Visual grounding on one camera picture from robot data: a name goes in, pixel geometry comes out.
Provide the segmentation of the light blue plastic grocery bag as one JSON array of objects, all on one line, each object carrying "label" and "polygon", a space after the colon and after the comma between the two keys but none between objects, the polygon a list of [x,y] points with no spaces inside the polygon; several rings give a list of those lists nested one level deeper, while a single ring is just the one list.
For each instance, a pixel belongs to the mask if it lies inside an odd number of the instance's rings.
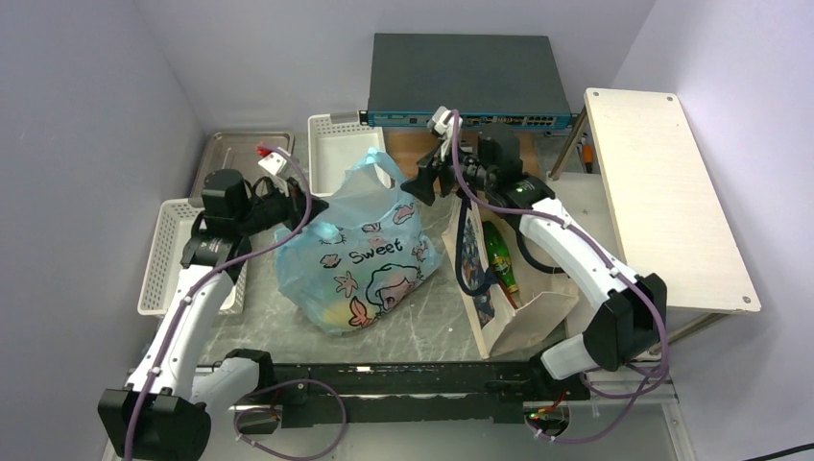
[{"label": "light blue plastic grocery bag", "polygon": [[439,268],[404,175],[371,148],[345,172],[328,207],[274,250],[279,293],[323,332],[367,328]]}]

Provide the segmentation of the beige canvas tote bag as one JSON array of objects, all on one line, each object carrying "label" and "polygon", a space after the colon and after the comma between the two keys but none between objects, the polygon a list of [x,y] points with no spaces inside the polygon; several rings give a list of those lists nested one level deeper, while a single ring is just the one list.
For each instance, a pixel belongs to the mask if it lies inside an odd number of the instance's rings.
[{"label": "beige canvas tote bag", "polygon": [[[502,238],[510,264],[512,291],[491,263],[487,234]],[[561,323],[580,300],[565,274],[547,274],[523,257],[516,233],[491,211],[453,200],[443,243],[458,284],[478,354],[483,359],[530,350],[555,341]]]}]

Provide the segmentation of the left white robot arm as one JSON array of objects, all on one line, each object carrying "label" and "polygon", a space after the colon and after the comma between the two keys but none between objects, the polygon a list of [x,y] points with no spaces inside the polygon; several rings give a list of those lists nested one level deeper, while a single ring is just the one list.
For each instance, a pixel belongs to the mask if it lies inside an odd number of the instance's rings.
[{"label": "left white robot arm", "polygon": [[262,351],[234,350],[208,376],[196,375],[208,330],[245,263],[259,255],[251,237],[277,225],[295,237],[327,208],[302,172],[281,188],[272,177],[261,182],[270,187],[264,195],[234,169],[204,182],[172,305],[126,383],[105,390],[98,403],[109,441],[124,460],[198,460],[215,417],[243,398],[261,403],[274,394],[273,360]]}]

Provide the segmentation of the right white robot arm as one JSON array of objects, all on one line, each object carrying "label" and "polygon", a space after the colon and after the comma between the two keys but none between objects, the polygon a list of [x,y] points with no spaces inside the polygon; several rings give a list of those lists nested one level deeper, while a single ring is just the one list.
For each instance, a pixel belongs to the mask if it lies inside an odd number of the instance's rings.
[{"label": "right white robot arm", "polygon": [[586,296],[593,316],[586,329],[542,352],[528,377],[535,395],[551,399],[566,379],[596,369],[616,371],[654,345],[659,365],[646,376],[668,370],[667,287],[657,275],[641,276],[607,251],[565,209],[540,178],[525,172],[519,141],[505,124],[489,124],[474,152],[460,146],[460,122],[430,121],[436,147],[418,162],[402,188],[430,205],[438,194],[458,189],[487,208],[525,239],[552,256]]}]

